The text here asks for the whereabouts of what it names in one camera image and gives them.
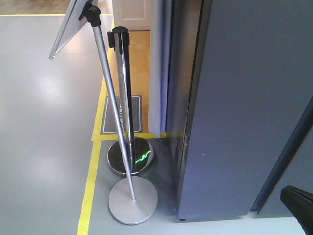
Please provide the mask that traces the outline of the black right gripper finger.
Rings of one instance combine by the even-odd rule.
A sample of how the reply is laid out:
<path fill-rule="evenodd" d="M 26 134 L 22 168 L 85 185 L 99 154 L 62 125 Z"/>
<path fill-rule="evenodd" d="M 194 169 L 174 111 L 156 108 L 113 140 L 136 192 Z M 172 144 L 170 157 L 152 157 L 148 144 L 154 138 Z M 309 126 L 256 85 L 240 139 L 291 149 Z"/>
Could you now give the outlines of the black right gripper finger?
<path fill-rule="evenodd" d="M 307 235 L 313 234 L 313 194 L 293 186 L 281 190 L 280 200 Z"/>

